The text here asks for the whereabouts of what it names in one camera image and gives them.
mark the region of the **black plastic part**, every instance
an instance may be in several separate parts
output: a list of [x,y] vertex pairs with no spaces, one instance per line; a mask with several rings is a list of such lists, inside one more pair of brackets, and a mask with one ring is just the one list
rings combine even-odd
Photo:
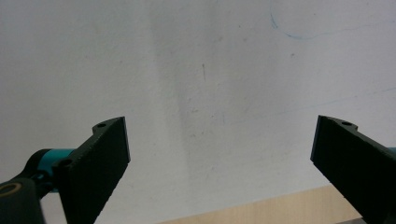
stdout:
[[85,143],[52,166],[69,224],[96,220],[130,161],[124,118],[92,129]]
[[43,158],[43,156],[49,151],[50,149],[38,150],[26,162],[22,172],[13,178],[29,178],[33,180],[35,183],[36,194],[40,199],[46,196],[53,189],[52,179],[49,174],[47,174],[47,172],[37,171],[41,158]]
[[358,126],[319,116],[311,161],[368,224],[396,223],[396,155]]
[[15,178],[0,185],[1,224],[44,224],[35,182]]

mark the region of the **wooden table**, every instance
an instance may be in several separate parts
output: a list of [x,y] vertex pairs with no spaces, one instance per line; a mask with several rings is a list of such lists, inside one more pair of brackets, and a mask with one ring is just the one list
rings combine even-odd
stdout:
[[333,186],[327,186],[163,224],[333,224],[360,217],[342,194]]

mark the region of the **teal joint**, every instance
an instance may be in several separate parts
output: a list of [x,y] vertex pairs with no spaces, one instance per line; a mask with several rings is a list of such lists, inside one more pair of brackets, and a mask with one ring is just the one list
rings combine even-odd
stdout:
[[37,170],[45,171],[50,177],[53,177],[52,164],[58,160],[68,157],[72,153],[73,149],[51,149],[41,158],[40,163],[37,166]]

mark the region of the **white wall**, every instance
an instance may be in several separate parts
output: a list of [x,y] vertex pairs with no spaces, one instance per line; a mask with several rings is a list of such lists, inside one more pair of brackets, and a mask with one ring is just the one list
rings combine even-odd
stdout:
[[[0,1],[0,181],[125,116],[97,223],[153,223],[322,186],[319,114],[396,146],[390,0]],[[65,223],[58,195],[48,223]]]

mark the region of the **screw hole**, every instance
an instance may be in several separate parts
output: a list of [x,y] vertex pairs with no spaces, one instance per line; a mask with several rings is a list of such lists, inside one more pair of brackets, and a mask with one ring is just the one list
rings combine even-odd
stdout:
[[0,198],[18,192],[22,188],[20,183],[10,183],[0,187]]
[[72,160],[63,160],[63,161],[59,162],[59,166],[65,167],[65,166],[70,165],[71,163],[72,163]]
[[349,122],[343,122],[342,124],[344,124],[346,126],[352,126],[352,123],[349,123]]

